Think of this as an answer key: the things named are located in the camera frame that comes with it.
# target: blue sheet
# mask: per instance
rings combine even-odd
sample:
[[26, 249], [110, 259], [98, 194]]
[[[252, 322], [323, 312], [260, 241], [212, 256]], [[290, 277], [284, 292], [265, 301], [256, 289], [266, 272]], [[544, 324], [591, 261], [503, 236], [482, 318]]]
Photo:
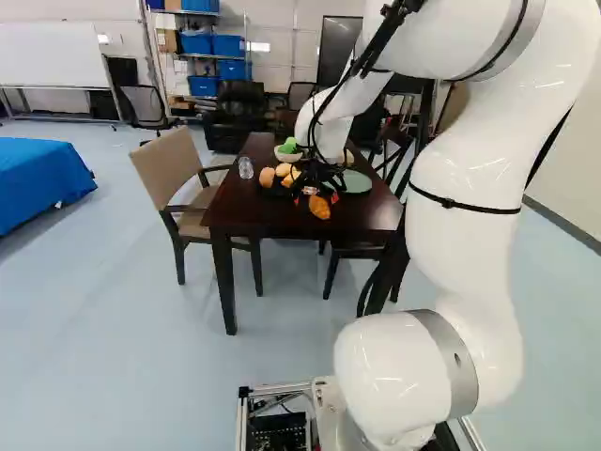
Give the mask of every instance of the blue sheet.
[[57, 202], [76, 202], [96, 188], [70, 143], [0, 138], [0, 235]]

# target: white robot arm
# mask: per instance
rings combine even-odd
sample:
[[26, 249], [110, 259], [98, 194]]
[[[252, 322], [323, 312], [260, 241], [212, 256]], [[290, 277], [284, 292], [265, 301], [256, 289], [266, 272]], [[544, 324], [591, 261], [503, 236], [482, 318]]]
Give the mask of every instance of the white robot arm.
[[[366, 2], [359, 47], [382, 22], [381, 1]], [[352, 117], [393, 72], [470, 85], [466, 110], [420, 154], [408, 192], [409, 253], [444, 294], [432, 311], [359, 319], [335, 345], [348, 411], [377, 449], [417, 449], [436, 423], [516, 390], [523, 350], [509, 256], [517, 213], [537, 153], [590, 73], [600, 33], [594, 0], [427, 0], [379, 56], [376, 67], [391, 72], [347, 80], [319, 118], [316, 142], [332, 161]], [[300, 111], [302, 144], [328, 94]]]

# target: silver ring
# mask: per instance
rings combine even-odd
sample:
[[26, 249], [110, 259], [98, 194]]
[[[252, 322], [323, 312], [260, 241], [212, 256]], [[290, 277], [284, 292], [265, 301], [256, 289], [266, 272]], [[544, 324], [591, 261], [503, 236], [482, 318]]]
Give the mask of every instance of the silver ring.
[[432, 310], [411, 310], [439, 348], [451, 383], [451, 409], [448, 419], [469, 415], [478, 405], [480, 386], [476, 366], [468, 347], [449, 322]]

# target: blue storage bin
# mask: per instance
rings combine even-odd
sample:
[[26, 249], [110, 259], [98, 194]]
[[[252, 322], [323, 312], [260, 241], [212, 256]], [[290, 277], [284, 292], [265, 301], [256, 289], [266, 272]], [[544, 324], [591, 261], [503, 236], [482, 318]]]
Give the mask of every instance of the blue storage bin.
[[217, 77], [188, 77], [190, 93], [198, 97], [217, 97]]
[[179, 34], [184, 54], [212, 54], [209, 33], [182, 31]]
[[247, 78], [244, 65], [244, 61], [233, 61], [228, 59], [218, 61], [217, 69], [219, 70], [219, 78], [222, 80], [252, 80], [252, 66], [249, 63], [249, 77]]
[[219, 12], [219, 0], [181, 0], [185, 11]]
[[165, 0], [146, 0], [150, 9], [165, 9]]
[[242, 36], [213, 35], [213, 50], [223, 56], [244, 56], [246, 43]]

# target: dark wooden table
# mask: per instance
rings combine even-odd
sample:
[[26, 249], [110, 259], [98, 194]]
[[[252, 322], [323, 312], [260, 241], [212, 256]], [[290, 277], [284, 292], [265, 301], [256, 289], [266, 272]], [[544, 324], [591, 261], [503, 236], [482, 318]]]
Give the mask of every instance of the dark wooden table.
[[223, 321], [229, 335], [238, 331], [231, 237], [385, 242], [403, 212], [388, 185], [352, 143], [347, 146], [355, 155], [353, 169], [369, 176], [373, 187], [369, 194], [341, 194], [331, 208], [330, 220], [317, 219], [292, 200], [265, 197], [257, 187], [257, 178], [263, 167], [278, 163], [274, 146], [271, 133], [250, 135], [239, 155], [253, 161], [254, 178], [244, 180], [236, 167], [230, 170], [202, 220], [202, 225], [210, 228]]

